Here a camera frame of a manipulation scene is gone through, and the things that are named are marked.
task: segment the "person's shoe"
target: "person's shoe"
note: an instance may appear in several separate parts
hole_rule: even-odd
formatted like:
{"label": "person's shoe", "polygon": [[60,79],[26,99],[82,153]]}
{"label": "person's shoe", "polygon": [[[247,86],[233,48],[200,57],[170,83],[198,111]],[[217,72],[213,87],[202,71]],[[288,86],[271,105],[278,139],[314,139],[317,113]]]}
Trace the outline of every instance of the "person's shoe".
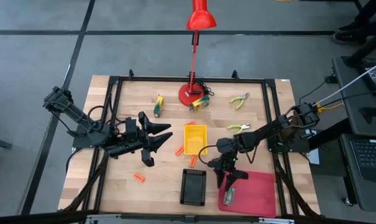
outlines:
{"label": "person's shoe", "polygon": [[342,32],[342,31],[357,30],[357,29],[361,29],[361,28],[363,28],[363,27],[358,25],[357,23],[353,22],[353,23],[349,24],[348,26],[343,26],[343,27],[338,28],[335,32],[339,33],[339,32]]}
{"label": "person's shoe", "polygon": [[357,31],[342,31],[332,36],[332,41],[337,44],[365,44],[366,37],[360,37]]}

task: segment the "red mat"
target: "red mat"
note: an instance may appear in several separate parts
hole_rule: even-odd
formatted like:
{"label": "red mat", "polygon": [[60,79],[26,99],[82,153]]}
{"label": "red mat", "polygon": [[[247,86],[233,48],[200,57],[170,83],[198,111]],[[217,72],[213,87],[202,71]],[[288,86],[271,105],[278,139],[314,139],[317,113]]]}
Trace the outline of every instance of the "red mat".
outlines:
{"label": "red mat", "polygon": [[261,217],[276,217],[275,187],[273,176],[268,173],[245,171],[247,180],[237,179],[232,187],[235,189],[232,205],[225,205],[225,183],[218,193],[218,208],[221,211],[244,213]]}

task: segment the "green object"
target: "green object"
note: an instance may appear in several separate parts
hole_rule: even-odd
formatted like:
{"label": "green object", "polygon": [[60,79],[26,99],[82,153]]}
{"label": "green object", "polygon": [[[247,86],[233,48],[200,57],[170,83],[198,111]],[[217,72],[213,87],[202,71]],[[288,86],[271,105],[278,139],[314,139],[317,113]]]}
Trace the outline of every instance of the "green object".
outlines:
{"label": "green object", "polygon": [[243,132],[243,130],[251,128],[251,124],[243,124],[243,125],[235,124],[235,125],[228,126],[226,129],[229,130],[229,129],[232,129],[232,128],[239,128],[240,130],[238,132],[236,132],[236,134],[240,134],[240,133]]}
{"label": "green object", "polygon": [[163,97],[162,96],[158,96],[156,104],[155,104],[155,109],[153,110],[155,118],[159,118],[160,117],[160,114],[162,112],[162,108],[163,108]]}
{"label": "green object", "polygon": [[224,194],[224,204],[232,205],[233,196],[235,195],[235,189],[230,187],[227,192]]}
{"label": "green object", "polygon": [[244,100],[247,99],[248,97],[250,96],[250,93],[245,93],[244,95],[241,95],[241,96],[237,96],[235,98],[232,98],[229,103],[233,103],[237,100],[240,100],[240,103],[238,104],[238,106],[236,106],[236,110],[240,109],[242,106],[243,106],[243,103],[244,103]]}
{"label": "green object", "polygon": [[204,95],[202,98],[192,102],[189,105],[189,110],[193,112],[197,112],[210,104],[210,97],[208,95]]}

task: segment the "white cable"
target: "white cable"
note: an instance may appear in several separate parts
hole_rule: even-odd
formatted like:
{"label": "white cable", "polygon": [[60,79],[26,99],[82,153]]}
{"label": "white cable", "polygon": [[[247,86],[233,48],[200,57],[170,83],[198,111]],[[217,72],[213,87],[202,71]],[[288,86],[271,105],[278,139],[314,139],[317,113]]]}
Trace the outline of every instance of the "white cable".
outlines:
{"label": "white cable", "polygon": [[318,105],[320,104],[321,102],[323,102],[324,100],[327,100],[328,98],[334,96],[335,94],[339,93],[340,91],[342,91],[343,89],[347,88],[348,86],[350,86],[352,83],[356,82],[356,80],[362,78],[364,75],[368,74],[369,72],[371,72],[372,70],[376,69],[376,66],[372,67],[371,69],[367,70],[365,73],[359,75],[357,78],[355,78],[354,80],[352,80],[350,83],[346,84],[344,87],[342,87],[341,89],[337,90],[335,93],[333,93],[332,95],[329,95],[328,97],[324,98],[323,100],[315,103],[314,105]]}

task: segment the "yellow plastic bin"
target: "yellow plastic bin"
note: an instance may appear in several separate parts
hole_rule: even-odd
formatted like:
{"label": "yellow plastic bin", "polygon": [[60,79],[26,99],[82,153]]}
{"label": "yellow plastic bin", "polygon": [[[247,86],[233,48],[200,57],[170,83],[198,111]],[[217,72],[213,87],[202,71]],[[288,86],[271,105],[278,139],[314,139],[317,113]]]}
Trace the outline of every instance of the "yellow plastic bin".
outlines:
{"label": "yellow plastic bin", "polygon": [[[183,128],[183,153],[197,155],[205,146],[207,146],[207,127],[205,125],[185,125]],[[201,152],[201,155],[206,154],[207,149]]]}

